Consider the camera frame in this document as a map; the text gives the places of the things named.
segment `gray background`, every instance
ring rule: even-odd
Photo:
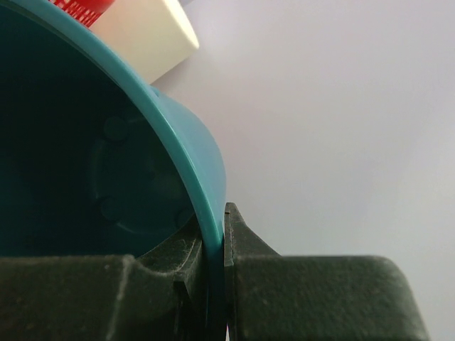
[[[455,335],[455,1],[195,0],[157,83],[223,152],[227,199],[282,254],[377,254]]]

